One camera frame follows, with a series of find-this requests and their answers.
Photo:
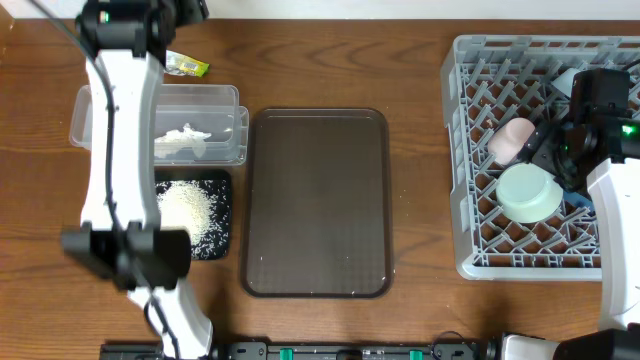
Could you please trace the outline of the pink cup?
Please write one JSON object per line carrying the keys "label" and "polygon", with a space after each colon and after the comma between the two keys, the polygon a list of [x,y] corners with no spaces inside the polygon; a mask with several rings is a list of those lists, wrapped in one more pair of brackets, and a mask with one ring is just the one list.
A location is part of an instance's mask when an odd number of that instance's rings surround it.
{"label": "pink cup", "polygon": [[501,127],[490,139],[488,151],[500,165],[511,163],[534,132],[534,124],[526,118],[514,118]]}

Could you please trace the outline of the light blue small bowl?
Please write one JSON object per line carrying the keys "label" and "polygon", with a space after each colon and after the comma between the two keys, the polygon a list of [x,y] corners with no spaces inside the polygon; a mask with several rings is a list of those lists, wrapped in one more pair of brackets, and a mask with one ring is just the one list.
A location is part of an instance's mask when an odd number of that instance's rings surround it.
{"label": "light blue small bowl", "polygon": [[553,80],[551,82],[551,85],[561,94],[565,95],[566,97],[571,97],[574,77],[578,73],[580,73],[580,70],[576,68],[568,68],[555,80]]}

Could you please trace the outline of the yellow green snack wrapper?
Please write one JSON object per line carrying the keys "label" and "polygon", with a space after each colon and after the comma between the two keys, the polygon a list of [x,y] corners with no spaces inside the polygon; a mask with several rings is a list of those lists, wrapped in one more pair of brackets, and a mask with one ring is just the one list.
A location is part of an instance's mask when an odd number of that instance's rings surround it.
{"label": "yellow green snack wrapper", "polygon": [[166,52],[166,74],[175,76],[202,77],[208,72],[208,70],[208,63],[170,50]]}

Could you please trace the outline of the mint green bowl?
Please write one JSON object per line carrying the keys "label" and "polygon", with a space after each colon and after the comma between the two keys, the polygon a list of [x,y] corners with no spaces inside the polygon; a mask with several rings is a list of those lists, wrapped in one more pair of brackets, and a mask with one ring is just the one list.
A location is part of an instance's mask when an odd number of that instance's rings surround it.
{"label": "mint green bowl", "polygon": [[536,223],[557,210],[563,200],[563,189],[542,168],[520,163],[499,176],[496,197],[509,220]]}

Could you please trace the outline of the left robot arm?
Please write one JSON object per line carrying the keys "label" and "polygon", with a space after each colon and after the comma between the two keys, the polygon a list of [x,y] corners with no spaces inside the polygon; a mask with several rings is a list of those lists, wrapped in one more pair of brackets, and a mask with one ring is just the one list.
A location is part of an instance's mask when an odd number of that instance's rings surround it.
{"label": "left robot arm", "polygon": [[92,143],[80,226],[62,246],[143,310],[160,359],[211,356],[213,325],[187,280],[189,235],[161,227],[152,135],[167,48],[208,15],[200,0],[88,1],[72,38],[87,60]]}

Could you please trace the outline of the dark blue plate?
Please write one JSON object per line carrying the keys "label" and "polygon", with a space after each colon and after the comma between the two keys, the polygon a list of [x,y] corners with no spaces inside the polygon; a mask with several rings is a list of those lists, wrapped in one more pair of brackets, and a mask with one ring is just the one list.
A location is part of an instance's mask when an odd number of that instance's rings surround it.
{"label": "dark blue plate", "polygon": [[575,208],[587,208],[590,212],[595,211],[592,201],[578,192],[565,191],[563,198]]}

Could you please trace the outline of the white tissue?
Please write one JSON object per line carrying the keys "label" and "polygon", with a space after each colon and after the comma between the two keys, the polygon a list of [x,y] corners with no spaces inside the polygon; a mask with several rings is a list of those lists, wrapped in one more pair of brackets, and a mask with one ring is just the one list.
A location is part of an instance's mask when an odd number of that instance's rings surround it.
{"label": "white tissue", "polygon": [[206,152],[206,140],[211,136],[211,133],[194,130],[189,123],[185,123],[182,130],[170,130],[154,140],[154,155],[167,158],[190,148],[197,158],[201,158]]}

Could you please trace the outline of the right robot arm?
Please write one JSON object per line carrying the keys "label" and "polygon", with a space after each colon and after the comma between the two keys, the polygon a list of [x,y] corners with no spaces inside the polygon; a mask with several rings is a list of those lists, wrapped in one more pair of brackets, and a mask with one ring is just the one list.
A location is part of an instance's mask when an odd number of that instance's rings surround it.
{"label": "right robot arm", "polygon": [[568,192],[584,191],[598,226],[599,328],[553,342],[509,334],[494,359],[636,359],[639,356],[639,124],[629,107],[631,73],[568,69],[554,86],[569,98],[566,119],[531,134],[518,156]]}

